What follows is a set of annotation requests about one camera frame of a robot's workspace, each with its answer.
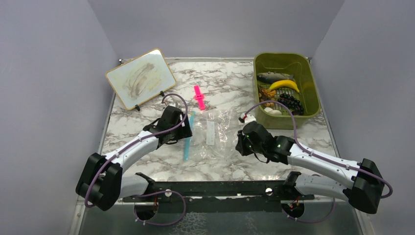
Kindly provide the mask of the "clear zip top bag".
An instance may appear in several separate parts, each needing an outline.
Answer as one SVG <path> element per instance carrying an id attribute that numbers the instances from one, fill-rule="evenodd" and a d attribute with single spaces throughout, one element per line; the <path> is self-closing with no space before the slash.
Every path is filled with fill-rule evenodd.
<path id="1" fill-rule="evenodd" d="M 185 161 L 224 160 L 236 153 L 239 122 L 235 109 L 193 111 L 189 124 L 192 137 L 185 140 Z"/>

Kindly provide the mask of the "yellow toy banana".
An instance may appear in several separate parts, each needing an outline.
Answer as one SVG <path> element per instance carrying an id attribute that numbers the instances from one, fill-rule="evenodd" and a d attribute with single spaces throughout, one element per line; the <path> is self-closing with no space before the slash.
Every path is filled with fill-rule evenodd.
<path id="1" fill-rule="evenodd" d="M 300 90 L 299 90 L 297 84 L 294 81 L 289 80 L 289 79 L 274 82 L 273 84 L 270 85 L 269 90 L 273 91 L 273 90 L 276 90 L 276 89 L 282 88 L 282 87 L 287 87 L 287 88 L 290 88 L 290 89 L 296 91 L 297 93 L 300 93 Z"/>

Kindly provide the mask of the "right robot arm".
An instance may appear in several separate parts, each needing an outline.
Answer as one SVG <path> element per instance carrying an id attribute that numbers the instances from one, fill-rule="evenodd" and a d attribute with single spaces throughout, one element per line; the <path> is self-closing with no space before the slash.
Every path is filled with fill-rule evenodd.
<path id="1" fill-rule="evenodd" d="M 286 136 L 272 136 L 261 124 L 252 121 L 237 132 L 236 151 L 242 156 L 263 155 L 267 162 L 309 169 L 315 176 L 290 172 L 282 186 L 283 195 L 295 199 L 321 195 L 349 202 L 355 209 L 377 213 L 385 187 L 376 164 L 339 159 L 315 151 Z"/>

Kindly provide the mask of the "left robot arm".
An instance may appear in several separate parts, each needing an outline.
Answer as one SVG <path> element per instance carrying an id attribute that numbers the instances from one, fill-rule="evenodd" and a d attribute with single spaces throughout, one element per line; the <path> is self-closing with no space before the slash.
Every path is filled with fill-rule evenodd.
<path id="1" fill-rule="evenodd" d="M 136 195 L 142 201 L 153 197 L 154 188 L 141 176 L 124 178 L 123 174 L 139 159 L 164 144 L 192 136 L 187 113 L 167 106 L 162 116 L 143 127 L 125 145 L 107 154 L 91 154 L 83 168 L 75 192 L 84 198 L 87 208 L 107 211 L 123 197 Z"/>

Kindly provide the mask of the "pink plastic bag clip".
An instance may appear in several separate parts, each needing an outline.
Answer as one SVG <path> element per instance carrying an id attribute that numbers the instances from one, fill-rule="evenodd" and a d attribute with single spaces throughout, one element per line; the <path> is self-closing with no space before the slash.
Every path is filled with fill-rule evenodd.
<path id="1" fill-rule="evenodd" d="M 199 105 L 199 109 L 201 111 L 206 109 L 205 103 L 204 103 L 204 95 L 201 93 L 200 91 L 200 87 L 198 85 L 194 86 L 194 91 L 195 91 L 195 100 L 198 102 Z"/>

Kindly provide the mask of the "white toy egg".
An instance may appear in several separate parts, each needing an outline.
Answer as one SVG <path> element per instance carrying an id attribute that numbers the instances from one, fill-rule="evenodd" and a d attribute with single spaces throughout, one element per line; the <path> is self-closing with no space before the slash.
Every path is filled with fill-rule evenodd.
<path id="1" fill-rule="evenodd" d="M 273 108 L 270 108 L 270 107 L 264 108 L 264 111 L 266 113 L 268 113 L 269 115 L 274 115 L 274 116 L 282 115 L 282 112 L 280 110 L 276 110 L 276 109 L 273 109 Z"/>

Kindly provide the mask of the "wood framed whiteboard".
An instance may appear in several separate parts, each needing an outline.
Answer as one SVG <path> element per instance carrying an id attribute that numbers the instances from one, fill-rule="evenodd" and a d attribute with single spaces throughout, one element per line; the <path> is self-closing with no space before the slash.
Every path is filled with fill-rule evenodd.
<path id="1" fill-rule="evenodd" d="M 109 70 L 105 77 L 126 110 L 141 106 L 177 84 L 158 48 Z"/>

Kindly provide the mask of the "black toy grapes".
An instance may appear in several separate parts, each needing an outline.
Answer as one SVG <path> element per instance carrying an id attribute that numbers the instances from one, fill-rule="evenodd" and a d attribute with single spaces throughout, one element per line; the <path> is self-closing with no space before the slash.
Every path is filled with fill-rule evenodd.
<path id="1" fill-rule="evenodd" d="M 293 115 L 303 116 L 304 115 L 304 108 L 302 103 L 295 98 L 293 95 L 282 93 L 279 95 L 278 102 L 282 103 L 284 106 L 292 111 Z"/>

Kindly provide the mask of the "grey toy fish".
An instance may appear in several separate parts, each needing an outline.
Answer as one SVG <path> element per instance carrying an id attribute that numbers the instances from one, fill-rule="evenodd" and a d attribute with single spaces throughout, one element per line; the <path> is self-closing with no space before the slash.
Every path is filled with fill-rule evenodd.
<path id="1" fill-rule="evenodd" d="M 277 73 L 277 72 L 262 72 L 256 75 L 258 81 L 266 84 L 273 84 L 281 80 L 291 80 L 294 81 L 293 74 L 286 73 Z"/>

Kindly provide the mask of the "green plastic bin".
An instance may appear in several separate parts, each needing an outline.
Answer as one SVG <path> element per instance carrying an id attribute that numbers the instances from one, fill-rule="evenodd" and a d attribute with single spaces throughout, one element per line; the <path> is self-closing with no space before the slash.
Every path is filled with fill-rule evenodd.
<path id="1" fill-rule="evenodd" d="M 257 80 L 256 75 L 262 72 L 277 72 L 293 74 L 294 81 L 296 82 L 300 93 L 287 88 L 282 87 L 276 89 L 275 99 L 277 100 L 279 95 L 287 93 L 297 98 L 304 108 L 304 115 L 295 117 L 296 127 L 300 128 L 309 119 L 315 117 L 321 111 L 321 105 L 318 97 L 316 83 L 312 73 L 309 60 L 303 55 L 297 53 L 277 53 L 277 52 L 264 52 L 258 54 L 254 58 L 254 74 L 252 78 L 254 102 L 259 103 L 258 86 L 269 88 L 270 84 L 262 83 Z M 264 111 L 262 105 L 257 106 L 251 114 L 255 115 L 258 123 L 262 124 L 267 129 L 286 129 L 292 130 L 293 123 L 288 112 L 281 106 L 275 104 L 276 110 L 280 110 L 282 115 L 274 116 L 269 115 Z"/>

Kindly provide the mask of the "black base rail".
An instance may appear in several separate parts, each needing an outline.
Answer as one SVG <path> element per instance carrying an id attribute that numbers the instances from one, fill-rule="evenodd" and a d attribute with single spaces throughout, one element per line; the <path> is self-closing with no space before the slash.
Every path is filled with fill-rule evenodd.
<path id="1" fill-rule="evenodd" d="M 157 182 L 144 178 L 149 183 L 144 197 L 137 193 L 122 197 L 139 212 L 280 212 L 282 202 L 315 198 L 295 193 L 284 180 Z"/>

